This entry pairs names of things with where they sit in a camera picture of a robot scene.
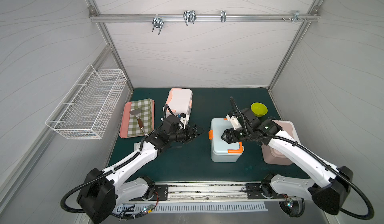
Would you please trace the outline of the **white peach first aid kit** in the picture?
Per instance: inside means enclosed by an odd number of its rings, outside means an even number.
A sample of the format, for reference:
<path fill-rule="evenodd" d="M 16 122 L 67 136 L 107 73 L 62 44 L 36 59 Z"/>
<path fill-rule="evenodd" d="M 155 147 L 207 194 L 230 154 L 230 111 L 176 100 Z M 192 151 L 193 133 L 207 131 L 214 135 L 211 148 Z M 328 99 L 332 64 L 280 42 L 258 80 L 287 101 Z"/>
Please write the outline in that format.
<path fill-rule="evenodd" d="M 190 89 L 172 88 L 166 101 L 166 105 L 176 116 L 181 113 L 191 115 L 193 92 Z"/>

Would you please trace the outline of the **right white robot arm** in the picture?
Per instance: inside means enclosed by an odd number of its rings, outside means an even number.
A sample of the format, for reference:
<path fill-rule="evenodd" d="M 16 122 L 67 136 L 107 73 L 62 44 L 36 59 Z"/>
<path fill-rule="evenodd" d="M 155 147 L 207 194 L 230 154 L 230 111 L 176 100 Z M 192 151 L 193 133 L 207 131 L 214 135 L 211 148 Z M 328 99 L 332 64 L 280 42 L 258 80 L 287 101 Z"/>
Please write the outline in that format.
<path fill-rule="evenodd" d="M 282 153 L 301 168 L 308 179 L 288 178 L 278 174 L 269 174 L 257 190 L 266 199 L 275 194 L 295 196 L 312 201 L 324 212 L 337 215 L 342 212 L 360 220 L 370 220 L 375 211 L 368 197 L 353 183 L 353 172 L 346 166 L 337 167 L 303 146 L 295 140 L 279 123 L 274 120 L 260 121 L 250 109 L 243 109 L 232 102 L 232 111 L 227 120 L 232 128 L 226 129 L 222 140 L 228 144 L 255 141 L 258 145 L 268 146 Z M 364 215 L 343 209 L 343 204 L 351 190 L 363 199 L 368 212 Z"/>

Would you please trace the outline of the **white gauze packet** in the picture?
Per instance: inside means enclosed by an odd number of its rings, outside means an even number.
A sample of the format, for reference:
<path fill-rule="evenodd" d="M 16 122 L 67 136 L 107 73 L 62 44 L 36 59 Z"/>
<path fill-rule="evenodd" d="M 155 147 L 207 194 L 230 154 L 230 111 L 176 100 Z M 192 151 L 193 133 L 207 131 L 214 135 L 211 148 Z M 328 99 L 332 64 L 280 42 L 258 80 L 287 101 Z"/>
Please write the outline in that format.
<path fill-rule="evenodd" d="M 135 143 L 134 144 L 134 151 L 140 149 L 141 143 Z"/>

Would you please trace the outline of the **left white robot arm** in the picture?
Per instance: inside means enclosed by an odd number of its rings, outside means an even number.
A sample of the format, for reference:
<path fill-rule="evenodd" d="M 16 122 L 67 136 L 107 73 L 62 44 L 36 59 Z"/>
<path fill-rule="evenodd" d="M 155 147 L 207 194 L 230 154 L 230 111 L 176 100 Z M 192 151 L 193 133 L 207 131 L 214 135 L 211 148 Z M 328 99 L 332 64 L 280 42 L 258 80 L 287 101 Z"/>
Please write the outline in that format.
<path fill-rule="evenodd" d="M 150 199 L 155 183 L 148 177 L 128 179 L 141 167 L 166 152 L 172 143 L 187 144 L 204 132 L 196 124 L 184 125 L 177 116 L 164 118 L 161 125 L 146 134 L 134 152 L 103 170 L 91 170 L 83 184 L 66 193 L 60 202 L 69 213 L 85 213 L 99 224 L 114 215 L 114 209 L 132 199 Z"/>

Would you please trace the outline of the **blue orange first aid kit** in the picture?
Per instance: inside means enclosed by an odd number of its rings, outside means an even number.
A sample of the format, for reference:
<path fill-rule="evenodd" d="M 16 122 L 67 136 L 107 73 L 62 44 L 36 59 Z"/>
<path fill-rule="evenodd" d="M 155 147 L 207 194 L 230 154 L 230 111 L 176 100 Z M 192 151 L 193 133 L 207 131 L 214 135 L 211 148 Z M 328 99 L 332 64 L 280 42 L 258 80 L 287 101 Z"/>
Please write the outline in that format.
<path fill-rule="evenodd" d="M 211 120 L 209 140 L 211 142 L 211 159 L 216 163 L 235 163 L 243 154 L 242 142 L 228 143 L 222 139 L 225 130 L 233 128 L 230 121 L 224 118 Z"/>

